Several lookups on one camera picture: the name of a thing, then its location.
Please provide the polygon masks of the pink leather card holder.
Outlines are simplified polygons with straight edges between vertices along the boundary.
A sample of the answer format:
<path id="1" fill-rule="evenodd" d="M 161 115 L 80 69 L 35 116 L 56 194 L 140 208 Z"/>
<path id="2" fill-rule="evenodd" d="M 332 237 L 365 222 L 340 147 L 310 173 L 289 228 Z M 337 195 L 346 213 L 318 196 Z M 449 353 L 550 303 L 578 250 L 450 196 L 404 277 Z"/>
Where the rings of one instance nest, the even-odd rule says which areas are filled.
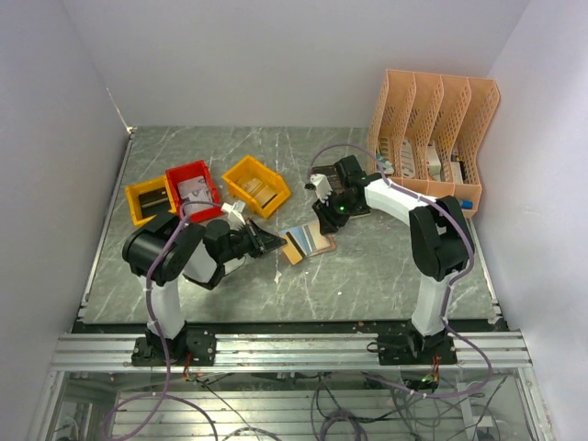
<path id="1" fill-rule="evenodd" d="M 332 235 L 322 235 L 317 220 L 309 221 L 299 226 L 286 228 L 279 232 L 286 239 L 301 258 L 311 257 L 335 249 L 336 244 Z"/>

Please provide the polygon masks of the yellow bin with cards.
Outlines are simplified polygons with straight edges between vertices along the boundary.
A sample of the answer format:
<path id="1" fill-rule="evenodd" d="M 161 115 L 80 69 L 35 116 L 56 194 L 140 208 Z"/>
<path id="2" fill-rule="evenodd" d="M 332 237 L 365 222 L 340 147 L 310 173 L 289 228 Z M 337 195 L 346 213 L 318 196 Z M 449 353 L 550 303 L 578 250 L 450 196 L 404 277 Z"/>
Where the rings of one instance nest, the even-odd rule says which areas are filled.
<path id="1" fill-rule="evenodd" d="M 270 218 L 291 196 L 284 178 L 252 155 L 246 155 L 222 179 L 232 197 L 242 200 L 264 219 Z"/>

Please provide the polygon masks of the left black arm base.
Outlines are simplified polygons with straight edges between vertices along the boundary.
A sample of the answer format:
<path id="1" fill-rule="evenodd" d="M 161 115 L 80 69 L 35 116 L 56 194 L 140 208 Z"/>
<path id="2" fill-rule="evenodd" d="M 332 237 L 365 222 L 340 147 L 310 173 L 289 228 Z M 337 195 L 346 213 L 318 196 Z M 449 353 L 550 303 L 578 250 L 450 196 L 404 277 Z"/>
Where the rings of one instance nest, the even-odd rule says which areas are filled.
<path id="1" fill-rule="evenodd" d="M 203 329 L 184 327 L 174 339 L 161 338 L 149 330 L 136 339 L 131 355 L 134 367 L 165 367 L 164 345 L 172 366 L 211 367 L 214 364 L 217 339 Z"/>

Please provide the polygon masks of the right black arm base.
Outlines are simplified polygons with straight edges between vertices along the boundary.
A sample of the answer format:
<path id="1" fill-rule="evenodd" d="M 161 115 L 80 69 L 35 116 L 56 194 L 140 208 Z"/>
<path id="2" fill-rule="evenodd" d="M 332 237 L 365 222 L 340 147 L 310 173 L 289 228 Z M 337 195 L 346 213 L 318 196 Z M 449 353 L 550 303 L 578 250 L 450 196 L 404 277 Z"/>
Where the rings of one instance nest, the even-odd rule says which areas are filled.
<path id="1" fill-rule="evenodd" d="M 458 362 L 453 339 L 445 332 L 422 337 L 418 333 L 379 334 L 367 344 L 381 366 L 455 365 Z"/>

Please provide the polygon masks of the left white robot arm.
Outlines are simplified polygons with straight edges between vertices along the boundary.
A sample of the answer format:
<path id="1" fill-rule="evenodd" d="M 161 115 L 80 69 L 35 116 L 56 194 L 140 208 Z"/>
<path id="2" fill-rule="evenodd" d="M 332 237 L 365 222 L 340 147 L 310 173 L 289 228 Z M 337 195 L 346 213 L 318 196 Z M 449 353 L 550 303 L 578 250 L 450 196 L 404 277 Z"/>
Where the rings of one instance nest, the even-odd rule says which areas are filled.
<path id="1" fill-rule="evenodd" d="M 250 219 L 232 227 L 222 219 L 201 225 L 165 214 L 131 234 L 122 258 L 144 284 L 148 312 L 145 336 L 136 340 L 131 364 L 212 366 L 216 338 L 187 324 L 180 306 L 180 278 L 212 290 L 226 276 L 228 263 L 242 262 L 247 256 L 259 258 L 286 244 L 286 239 Z"/>

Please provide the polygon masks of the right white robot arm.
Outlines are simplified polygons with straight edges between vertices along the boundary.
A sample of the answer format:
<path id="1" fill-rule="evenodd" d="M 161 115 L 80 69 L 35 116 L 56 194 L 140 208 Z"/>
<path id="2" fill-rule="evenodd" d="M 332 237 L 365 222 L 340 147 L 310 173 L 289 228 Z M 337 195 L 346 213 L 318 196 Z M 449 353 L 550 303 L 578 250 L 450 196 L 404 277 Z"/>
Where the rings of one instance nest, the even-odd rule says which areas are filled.
<path id="1" fill-rule="evenodd" d="M 453 286 L 468 274 L 474 245 L 458 200 L 429 198 L 390 181 L 382 173 L 367 174 L 353 155 L 334 165 L 342 185 L 332 188 L 327 175 L 309 172 L 305 187 L 313 191 L 312 208 L 322 234 L 338 232 L 350 217 L 373 209 L 408 226 L 413 262 L 421 273 L 416 307 L 402 329 L 379 335 L 368 345 L 382 366 L 422 364 L 446 356 L 453 345 L 447 310 Z"/>

